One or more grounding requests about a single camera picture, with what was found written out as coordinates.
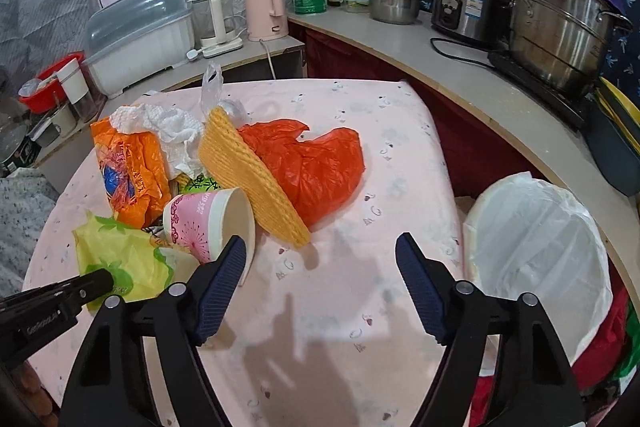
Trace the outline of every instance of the screw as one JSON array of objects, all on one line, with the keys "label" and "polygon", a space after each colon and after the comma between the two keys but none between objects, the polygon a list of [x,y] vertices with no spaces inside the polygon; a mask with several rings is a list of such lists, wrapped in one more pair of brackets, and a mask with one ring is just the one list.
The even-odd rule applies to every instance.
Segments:
[{"label": "screw", "polygon": [[522,295],[522,301],[527,305],[527,306],[535,306],[536,304],[538,304],[538,298],[533,295],[533,293],[525,293]]},{"label": "screw", "polygon": [[459,281],[456,283],[456,291],[462,295],[471,295],[474,292],[474,286],[469,281]]},{"label": "screw", "polygon": [[180,295],[182,295],[186,291],[187,291],[187,286],[185,286],[181,282],[177,282],[177,283],[172,284],[171,286],[169,286],[169,295],[172,295],[174,297],[179,297]]},{"label": "screw", "polygon": [[104,305],[111,309],[115,308],[118,304],[120,304],[120,298],[117,295],[111,295],[104,301]]}]

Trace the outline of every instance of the paper cup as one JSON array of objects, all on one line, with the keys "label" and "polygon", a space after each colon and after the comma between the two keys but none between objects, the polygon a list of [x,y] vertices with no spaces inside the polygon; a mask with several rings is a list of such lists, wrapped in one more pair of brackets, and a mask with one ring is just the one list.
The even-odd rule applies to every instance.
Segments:
[{"label": "paper cup", "polygon": [[187,247],[201,263],[215,261],[232,235],[246,245],[246,263],[240,284],[249,272],[255,250],[255,220],[242,188],[181,194],[162,214],[164,234],[174,245]]}]

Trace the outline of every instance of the white cable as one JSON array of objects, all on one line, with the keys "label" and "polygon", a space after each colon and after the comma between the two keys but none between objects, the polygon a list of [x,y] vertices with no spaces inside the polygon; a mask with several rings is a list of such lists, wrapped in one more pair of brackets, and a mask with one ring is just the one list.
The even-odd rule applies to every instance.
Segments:
[{"label": "white cable", "polygon": [[273,63],[271,62],[271,54],[269,52],[269,49],[262,39],[260,39],[260,44],[262,44],[262,47],[267,52],[267,60],[269,61],[269,67],[271,68],[271,76],[273,77],[273,80],[277,80],[276,72],[273,71]]}]

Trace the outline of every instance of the pink tablecloth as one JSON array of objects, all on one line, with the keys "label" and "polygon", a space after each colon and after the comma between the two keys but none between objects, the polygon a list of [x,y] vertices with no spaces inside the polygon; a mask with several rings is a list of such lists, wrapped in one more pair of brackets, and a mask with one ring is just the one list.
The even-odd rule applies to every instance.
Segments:
[{"label": "pink tablecloth", "polygon": [[[156,94],[146,103],[199,118],[199,89]],[[424,333],[396,267],[394,245],[411,232],[428,257],[462,275],[460,230],[431,115],[403,82],[277,80],[225,84],[253,122],[296,118],[313,138],[338,126],[360,134],[366,172],[353,199],[292,251],[266,233],[223,325],[200,356],[232,424],[408,426],[442,348]],[[25,289],[78,275],[71,231],[86,210],[109,216],[92,152],[51,213]],[[31,358],[61,403],[91,317]],[[150,379],[163,425],[175,425],[153,341]]]}]

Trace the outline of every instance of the blue gripper pad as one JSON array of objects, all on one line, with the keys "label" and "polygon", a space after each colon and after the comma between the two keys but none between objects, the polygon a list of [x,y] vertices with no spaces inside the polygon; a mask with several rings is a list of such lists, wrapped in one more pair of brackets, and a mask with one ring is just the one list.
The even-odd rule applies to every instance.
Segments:
[{"label": "blue gripper pad", "polygon": [[225,316],[238,281],[246,263],[246,247],[241,237],[233,236],[230,251],[226,254],[218,271],[198,302],[197,324],[194,337],[204,343],[216,334]]},{"label": "blue gripper pad", "polygon": [[418,256],[423,257],[411,234],[405,232],[400,235],[396,240],[396,264],[404,284],[424,331],[433,335],[439,344],[445,345],[450,336],[444,323],[445,306]]}]

